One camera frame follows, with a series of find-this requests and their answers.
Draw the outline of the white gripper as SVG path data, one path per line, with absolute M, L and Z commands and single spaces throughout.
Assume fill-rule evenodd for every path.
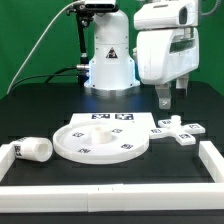
M 189 76 L 185 74 L 198 68 L 197 29 L 192 29 L 190 38 L 185 37 L 184 29 L 141 31 L 137 36 L 137 64 L 141 81 L 156 85 L 159 108 L 170 109 L 171 84 L 167 82 L 178 78 L 176 89 L 186 95 Z

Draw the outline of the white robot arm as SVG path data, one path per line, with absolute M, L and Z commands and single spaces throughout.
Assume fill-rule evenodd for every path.
M 85 89 L 102 96 L 121 96 L 141 84 L 153 85 L 159 107 L 171 107 L 171 82 L 188 87 L 199 65 L 200 0 L 150 0 L 134 14 L 136 47 L 129 48 L 129 22 L 114 0 L 86 0 L 94 12 L 94 57 Z

